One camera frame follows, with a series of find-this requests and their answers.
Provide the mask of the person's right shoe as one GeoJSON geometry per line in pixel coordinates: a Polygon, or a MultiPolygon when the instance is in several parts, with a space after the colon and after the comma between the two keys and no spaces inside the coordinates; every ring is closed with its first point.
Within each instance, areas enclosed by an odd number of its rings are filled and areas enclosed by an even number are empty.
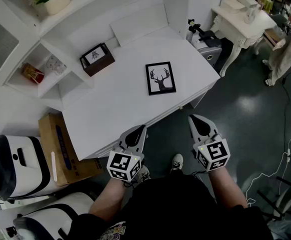
{"type": "Polygon", "coordinates": [[[176,170],[181,170],[183,168],[184,158],[178,153],[172,159],[170,173],[176,170]]]}

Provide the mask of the person's left forearm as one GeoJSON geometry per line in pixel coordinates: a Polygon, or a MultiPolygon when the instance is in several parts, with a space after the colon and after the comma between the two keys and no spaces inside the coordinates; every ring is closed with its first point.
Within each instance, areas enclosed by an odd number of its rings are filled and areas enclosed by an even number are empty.
{"type": "Polygon", "coordinates": [[[126,192],[124,182],[111,178],[89,209],[89,214],[110,222],[120,211],[126,192]]]}

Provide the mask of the black metal chair frame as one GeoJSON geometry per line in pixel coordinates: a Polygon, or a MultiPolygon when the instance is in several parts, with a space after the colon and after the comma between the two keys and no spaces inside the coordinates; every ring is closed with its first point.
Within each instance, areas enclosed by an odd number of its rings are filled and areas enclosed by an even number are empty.
{"type": "Polygon", "coordinates": [[[291,182],[279,176],[276,179],[288,185],[288,188],[283,193],[277,194],[275,201],[271,201],[261,191],[257,191],[257,194],[272,208],[272,213],[261,212],[263,216],[268,217],[268,222],[281,221],[285,215],[291,215],[291,182]]]}

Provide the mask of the black framed deer picture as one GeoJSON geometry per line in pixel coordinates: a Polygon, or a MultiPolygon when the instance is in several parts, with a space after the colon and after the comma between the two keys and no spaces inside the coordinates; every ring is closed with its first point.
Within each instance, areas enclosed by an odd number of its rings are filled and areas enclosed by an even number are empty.
{"type": "Polygon", "coordinates": [[[146,64],[145,71],[150,96],[176,92],[172,66],[169,61],[146,64]]]}

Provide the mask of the dark brown wooden box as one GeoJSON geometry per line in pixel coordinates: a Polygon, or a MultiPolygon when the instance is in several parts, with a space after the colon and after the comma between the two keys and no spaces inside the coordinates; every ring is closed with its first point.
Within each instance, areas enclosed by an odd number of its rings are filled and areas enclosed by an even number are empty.
{"type": "Polygon", "coordinates": [[[101,70],[103,70],[104,68],[106,68],[107,66],[115,62],[115,59],[113,55],[111,54],[110,50],[108,49],[108,47],[106,46],[106,44],[105,43],[100,43],[100,44],[102,44],[103,48],[106,51],[106,55],[104,57],[102,57],[101,59],[99,59],[98,61],[90,65],[87,65],[83,59],[83,55],[85,53],[79,58],[83,70],[90,77],[94,76],[95,74],[97,74],[98,72],[100,72],[101,70]]]}

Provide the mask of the white ornate dressing table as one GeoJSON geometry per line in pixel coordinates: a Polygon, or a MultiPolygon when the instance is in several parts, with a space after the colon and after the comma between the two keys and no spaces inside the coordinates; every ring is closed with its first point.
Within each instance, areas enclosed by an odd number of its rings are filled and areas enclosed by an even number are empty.
{"type": "Polygon", "coordinates": [[[276,23],[256,0],[221,0],[220,5],[213,7],[212,11],[216,16],[210,30],[217,37],[226,38],[233,44],[231,53],[219,72],[224,77],[241,50],[258,44],[264,32],[274,28],[276,23]]]}

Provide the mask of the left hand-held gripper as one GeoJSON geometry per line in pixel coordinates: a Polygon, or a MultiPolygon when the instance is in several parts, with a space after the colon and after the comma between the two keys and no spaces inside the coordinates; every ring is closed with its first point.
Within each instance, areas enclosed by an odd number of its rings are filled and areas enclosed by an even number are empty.
{"type": "Polygon", "coordinates": [[[145,125],[134,126],[121,134],[118,145],[110,151],[107,170],[112,178],[130,183],[142,167],[144,143],[147,136],[145,125]]]}

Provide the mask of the person's right forearm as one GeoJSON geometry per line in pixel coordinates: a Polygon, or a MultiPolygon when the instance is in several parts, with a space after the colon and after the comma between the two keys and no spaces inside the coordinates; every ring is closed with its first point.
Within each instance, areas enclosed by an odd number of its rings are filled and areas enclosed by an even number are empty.
{"type": "Polygon", "coordinates": [[[208,176],[219,205],[226,209],[236,206],[248,207],[243,192],[224,166],[210,171],[208,176]]]}

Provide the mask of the black-framed insect picture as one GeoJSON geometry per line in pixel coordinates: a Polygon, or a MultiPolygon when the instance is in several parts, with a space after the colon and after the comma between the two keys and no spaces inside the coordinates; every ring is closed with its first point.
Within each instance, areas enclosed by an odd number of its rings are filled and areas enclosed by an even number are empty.
{"type": "Polygon", "coordinates": [[[102,44],[97,45],[88,52],[86,52],[82,57],[87,65],[92,65],[106,55],[106,51],[102,44]]]}

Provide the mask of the white and black robot base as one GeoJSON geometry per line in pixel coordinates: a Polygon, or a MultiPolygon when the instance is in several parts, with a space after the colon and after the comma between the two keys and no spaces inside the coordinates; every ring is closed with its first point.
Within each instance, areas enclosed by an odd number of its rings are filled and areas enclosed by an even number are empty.
{"type": "Polygon", "coordinates": [[[21,215],[13,224],[23,240],[68,240],[73,220],[86,214],[95,199],[74,192],[36,211],[21,215]]]}
{"type": "Polygon", "coordinates": [[[0,173],[10,186],[8,200],[41,197],[61,190],[52,179],[38,137],[0,135],[0,173]]]}

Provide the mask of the person's black printed t-shirt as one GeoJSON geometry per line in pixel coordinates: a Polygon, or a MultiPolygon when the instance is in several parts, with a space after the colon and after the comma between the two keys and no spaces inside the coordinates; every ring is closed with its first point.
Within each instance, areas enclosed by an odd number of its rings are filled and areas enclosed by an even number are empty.
{"type": "Polygon", "coordinates": [[[231,209],[181,170],[141,182],[110,221],[85,213],[68,240],[273,240],[258,207],[231,209]]]}

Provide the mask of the white desk hutch shelf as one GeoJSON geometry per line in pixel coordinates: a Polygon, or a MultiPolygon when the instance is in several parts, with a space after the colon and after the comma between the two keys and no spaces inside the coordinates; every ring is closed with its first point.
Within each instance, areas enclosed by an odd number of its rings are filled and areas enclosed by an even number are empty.
{"type": "Polygon", "coordinates": [[[70,0],[56,15],[32,0],[0,0],[0,85],[47,105],[43,96],[68,74],[91,78],[81,55],[100,43],[112,51],[172,28],[170,12],[168,0],[70,0]],[[63,74],[46,68],[51,55],[66,65],[63,74]],[[44,73],[41,83],[21,74],[25,63],[44,73]]]}

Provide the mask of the grey equipment case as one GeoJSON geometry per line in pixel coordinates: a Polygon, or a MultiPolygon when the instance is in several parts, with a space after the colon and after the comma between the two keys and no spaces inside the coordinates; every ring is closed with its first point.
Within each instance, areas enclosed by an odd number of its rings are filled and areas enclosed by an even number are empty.
{"type": "Polygon", "coordinates": [[[214,68],[221,52],[222,42],[212,30],[203,31],[201,25],[194,19],[188,19],[189,34],[186,40],[207,60],[214,68]]]}

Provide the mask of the person's left shoe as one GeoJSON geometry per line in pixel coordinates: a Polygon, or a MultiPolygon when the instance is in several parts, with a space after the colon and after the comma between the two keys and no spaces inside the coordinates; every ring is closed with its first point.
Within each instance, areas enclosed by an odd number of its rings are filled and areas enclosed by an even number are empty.
{"type": "Polygon", "coordinates": [[[151,179],[150,171],[145,165],[142,165],[140,170],[137,172],[137,175],[138,175],[138,177],[139,177],[141,182],[144,182],[146,180],[150,180],[151,179]]]}

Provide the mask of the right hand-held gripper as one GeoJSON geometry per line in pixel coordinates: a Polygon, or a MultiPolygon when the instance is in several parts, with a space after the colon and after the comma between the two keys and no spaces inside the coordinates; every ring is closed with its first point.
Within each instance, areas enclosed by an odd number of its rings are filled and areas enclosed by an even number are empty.
{"type": "Polygon", "coordinates": [[[214,122],[204,116],[191,114],[188,116],[188,123],[191,137],[195,142],[193,145],[195,158],[205,171],[225,167],[230,159],[230,150],[226,139],[218,134],[214,122]]]}

